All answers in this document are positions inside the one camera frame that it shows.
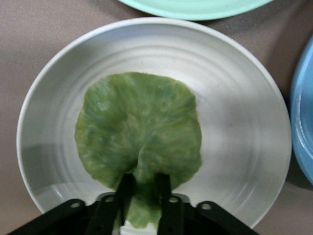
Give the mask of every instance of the white plate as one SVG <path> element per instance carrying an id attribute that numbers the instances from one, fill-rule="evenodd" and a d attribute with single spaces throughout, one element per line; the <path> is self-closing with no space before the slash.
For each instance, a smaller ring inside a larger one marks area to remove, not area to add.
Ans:
<path id="1" fill-rule="evenodd" d="M 211 200 L 255 226 L 274 203 L 291 156 L 289 116 L 270 74 L 246 49 L 205 26 L 141 18 L 96 29 L 61 50 L 22 106 L 17 151 L 25 185 L 45 212 L 88 204 L 110 189 L 84 170 L 74 126 L 87 87 L 127 71 L 183 81 L 196 94 L 203 165 L 176 193 Z"/>

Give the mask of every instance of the black tongs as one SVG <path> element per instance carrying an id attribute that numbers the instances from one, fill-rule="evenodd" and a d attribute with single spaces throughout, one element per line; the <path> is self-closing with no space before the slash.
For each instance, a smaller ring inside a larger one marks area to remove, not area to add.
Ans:
<path id="1" fill-rule="evenodd" d="M 155 176 L 162 216 L 157 235 L 257 235 L 217 204 L 204 201 L 195 208 L 183 194 L 172 194 L 170 176 Z M 112 235 L 124 225 L 135 179 L 125 174 L 116 190 L 101 194 L 90 206 L 71 199 L 8 235 Z"/>

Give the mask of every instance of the blue plate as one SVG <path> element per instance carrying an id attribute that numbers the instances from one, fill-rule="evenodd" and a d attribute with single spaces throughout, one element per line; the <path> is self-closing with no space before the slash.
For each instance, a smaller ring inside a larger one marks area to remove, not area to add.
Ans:
<path id="1" fill-rule="evenodd" d="M 294 153 L 313 184 L 313 36 L 300 58 L 291 86 L 291 129 Z"/>

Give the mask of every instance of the blanched cabbage leaf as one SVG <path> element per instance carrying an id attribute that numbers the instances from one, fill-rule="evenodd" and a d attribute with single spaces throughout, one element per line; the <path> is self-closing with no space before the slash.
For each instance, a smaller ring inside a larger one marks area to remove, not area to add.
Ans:
<path id="1" fill-rule="evenodd" d="M 160 218 L 155 174 L 169 174 L 174 189 L 201 166 L 195 96 L 169 77 L 129 72 L 91 85 L 75 140 L 84 168 L 105 186 L 116 189 L 123 174 L 134 175 L 127 219 L 135 228 Z"/>

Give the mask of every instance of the cabbage leaf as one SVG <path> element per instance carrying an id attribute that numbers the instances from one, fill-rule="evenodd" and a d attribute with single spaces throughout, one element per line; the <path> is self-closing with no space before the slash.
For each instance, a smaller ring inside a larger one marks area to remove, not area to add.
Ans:
<path id="1" fill-rule="evenodd" d="M 123 174 L 134 175 L 127 220 L 135 228 L 160 218 L 155 174 L 169 174 L 174 189 L 201 166 L 196 98 L 170 77 L 128 72 L 91 85 L 75 141 L 85 170 L 106 187 L 116 189 Z"/>

